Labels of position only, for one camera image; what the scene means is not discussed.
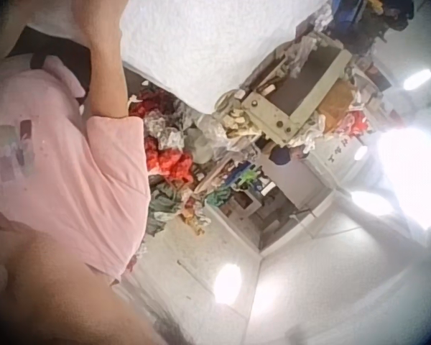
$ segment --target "printed graphic on t-shirt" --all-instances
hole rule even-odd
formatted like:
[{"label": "printed graphic on t-shirt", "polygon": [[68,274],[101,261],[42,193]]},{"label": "printed graphic on t-shirt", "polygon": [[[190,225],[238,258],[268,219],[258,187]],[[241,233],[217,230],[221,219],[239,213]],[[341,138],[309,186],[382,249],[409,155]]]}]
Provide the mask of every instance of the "printed graphic on t-shirt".
[{"label": "printed graphic on t-shirt", "polygon": [[12,125],[0,126],[0,179],[12,181],[19,174],[29,176],[34,167],[34,147],[32,145],[32,121],[19,123],[19,130]]}]

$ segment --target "green fabric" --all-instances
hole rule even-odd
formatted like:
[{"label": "green fabric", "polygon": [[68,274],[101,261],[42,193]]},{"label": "green fabric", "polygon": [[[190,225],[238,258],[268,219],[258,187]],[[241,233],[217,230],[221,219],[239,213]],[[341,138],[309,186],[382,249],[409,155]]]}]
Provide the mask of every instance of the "green fabric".
[{"label": "green fabric", "polygon": [[166,182],[152,190],[146,232],[155,236],[164,230],[166,223],[174,218],[182,208],[182,196]]}]

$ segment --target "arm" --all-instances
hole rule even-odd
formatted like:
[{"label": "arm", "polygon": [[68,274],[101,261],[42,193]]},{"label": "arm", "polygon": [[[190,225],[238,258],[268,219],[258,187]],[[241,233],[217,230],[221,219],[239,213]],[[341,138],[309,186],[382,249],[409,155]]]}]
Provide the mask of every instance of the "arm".
[{"label": "arm", "polygon": [[120,56],[120,39],[91,46],[91,111],[97,116],[128,116],[128,93]]},{"label": "arm", "polygon": [[120,18],[127,0],[73,2],[75,19],[91,49],[91,111],[111,118],[128,116],[128,93],[121,61]]}]

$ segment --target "red fabric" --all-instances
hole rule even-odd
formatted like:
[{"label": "red fabric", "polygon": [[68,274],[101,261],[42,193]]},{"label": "red fabric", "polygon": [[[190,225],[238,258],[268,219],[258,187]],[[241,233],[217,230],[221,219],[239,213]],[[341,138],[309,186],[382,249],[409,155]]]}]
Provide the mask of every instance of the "red fabric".
[{"label": "red fabric", "polygon": [[172,167],[179,162],[181,156],[182,151],[178,149],[166,149],[161,151],[158,158],[161,175],[165,177],[170,176]]},{"label": "red fabric", "polygon": [[129,110],[129,116],[138,116],[143,119],[152,110],[159,110],[161,114],[172,114],[174,112],[173,96],[162,89],[157,91],[143,90],[137,98],[142,102],[133,103],[132,108]]},{"label": "red fabric", "polygon": [[178,149],[159,151],[157,140],[152,137],[145,138],[144,146],[148,171],[157,171],[170,180],[193,182],[193,176],[190,172],[193,165],[191,154],[182,153]]},{"label": "red fabric", "polygon": [[190,172],[192,164],[192,156],[188,153],[184,153],[179,162],[172,168],[170,178],[182,180],[184,182],[193,182],[193,176]]},{"label": "red fabric", "polygon": [[362,111],[353,111],[354,124],[351,127],[350,137],[364,134],[368,129],[367,118]]},{"label": "red fabric", "polygon": [[151,171],[159,167],[158,142],[155,138],[147,137],[144,141],[145,155],[147,157],[147,169]]}]

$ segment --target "hand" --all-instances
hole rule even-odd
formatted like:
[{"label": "hand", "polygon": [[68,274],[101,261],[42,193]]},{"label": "hand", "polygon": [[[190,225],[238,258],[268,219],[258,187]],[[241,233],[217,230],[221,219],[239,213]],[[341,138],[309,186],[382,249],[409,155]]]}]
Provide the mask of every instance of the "hand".
[{"label": "hand", "polygon": [[89,47],[119,44],[128,0],[74,0],[73,13]]}]

